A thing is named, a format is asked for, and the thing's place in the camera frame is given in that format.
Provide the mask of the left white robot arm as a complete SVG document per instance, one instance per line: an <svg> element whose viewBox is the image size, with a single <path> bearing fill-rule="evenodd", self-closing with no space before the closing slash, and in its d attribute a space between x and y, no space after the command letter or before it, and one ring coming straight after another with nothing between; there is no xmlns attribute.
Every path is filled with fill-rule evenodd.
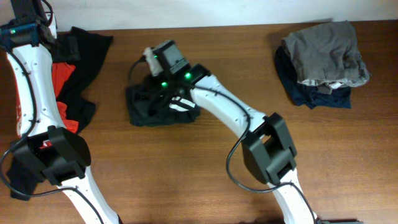
<svg viewBox="0 0 398 224"><path fill-rule="evenodd" d="M92 176L86 141L66 128L58 110L53 61L77 59L78 51L71 45L64 52L53 10L44 10L47 3L11 1L15 18L1 26L1 48L12 66L21 106L21 138L5 154L56 186L54 193L63 192L85 223L120 223Z"/></svg>

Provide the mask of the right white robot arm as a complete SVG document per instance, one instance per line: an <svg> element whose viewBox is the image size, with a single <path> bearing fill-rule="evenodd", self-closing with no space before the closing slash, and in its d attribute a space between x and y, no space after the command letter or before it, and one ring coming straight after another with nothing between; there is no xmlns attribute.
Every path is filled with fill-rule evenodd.
<svg viewBox="0 0 398 224"><path fill-rule="evenodd" d="M242 184L227 167L229 178L238 187L255 194L272 193L285 223L323 223L302 192L295 161L297 150L279 114L268 116L245 104L204 66L191 66L172 40L144 49L142 56L150 69L150 85L162 96L170 94L168 109L187 112L196 106L203 108L237 135L226 165L241 147L246 169L266 189Z"/></svg>

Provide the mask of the dark green Nike t-shirt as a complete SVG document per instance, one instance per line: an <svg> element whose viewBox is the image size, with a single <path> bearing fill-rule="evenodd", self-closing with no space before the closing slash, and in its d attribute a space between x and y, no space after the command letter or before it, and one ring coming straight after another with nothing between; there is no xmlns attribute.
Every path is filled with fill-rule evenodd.
<svg viewBox="0 0 398 224"><path fill-rule="evenodd" d="M129 122L138 127L168 126L177 123L192 123L199 115L201 109L192 99L189 106L160 105L142 106L142 83L133 84L125 89L126 105L129 114Z"/></svg>

